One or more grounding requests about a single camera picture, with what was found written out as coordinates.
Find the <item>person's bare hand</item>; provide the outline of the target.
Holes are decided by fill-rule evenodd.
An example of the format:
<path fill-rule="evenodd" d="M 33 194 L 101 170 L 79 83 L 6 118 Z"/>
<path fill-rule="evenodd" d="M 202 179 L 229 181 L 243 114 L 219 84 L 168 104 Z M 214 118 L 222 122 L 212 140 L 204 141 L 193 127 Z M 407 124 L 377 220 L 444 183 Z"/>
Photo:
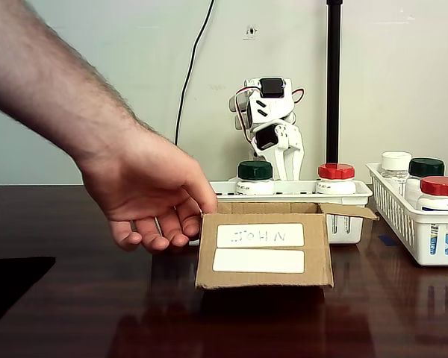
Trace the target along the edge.
<path fill-rule="evenodd" d="M 202 214 L 217 210 L 199 163 L 145 128 L 97 142 L 76 163 L 123 250 L 183 247 L 199 233 Z"/>

